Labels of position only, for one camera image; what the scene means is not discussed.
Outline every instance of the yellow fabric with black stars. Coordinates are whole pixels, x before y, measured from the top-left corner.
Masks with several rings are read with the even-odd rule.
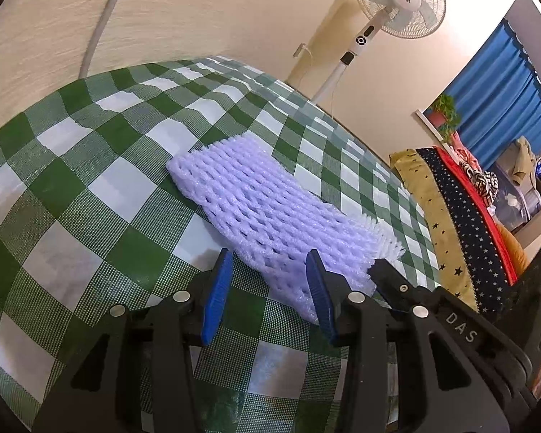
[[[478,312],[475,290],[457,230],[427,163],[413,149],[391,154],[404,186],[417,200],[427,220],[439,264],[441,286]]]

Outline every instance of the blue curtain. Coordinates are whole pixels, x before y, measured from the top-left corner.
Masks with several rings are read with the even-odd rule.
[[[541,84],[505,19],[445,92],[462,117],[463,144],[484,169],[521,135],[541,153]]]

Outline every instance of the plaid fabric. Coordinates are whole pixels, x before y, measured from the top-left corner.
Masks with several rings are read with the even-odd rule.
[[[0,129],[0,393],[26,425],[110,306],[156,304],[212,267],[224,243],[165,162],[246,130],[303,187],[347,214],[387,222],[407,249],[397,268],[436,286],[416,202],[361,142],[281,81],[224,57],[77,80]],[[346,349],[330,347],[237,258],[219,331],[192,353],[206,430],[332,431]],[[148,382],[143,392],[150,412]]]

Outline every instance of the white standing fan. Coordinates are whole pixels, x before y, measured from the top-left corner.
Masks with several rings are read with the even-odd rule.
[[[338,82],[347,66],[381,29],[402,39],[418,39],[435,32],[445,18],[445,0],[358,1],[370,21],[356,35],[352,46],[312,98],[314,103]]]

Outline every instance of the plant pot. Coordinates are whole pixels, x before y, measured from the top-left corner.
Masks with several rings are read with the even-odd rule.
[[[435,128],[439,128],[441,125],[443,125],[447,119],[443,115],[442,112],[436,112],[433,111],[427,116],[429,122],[433,125]]]

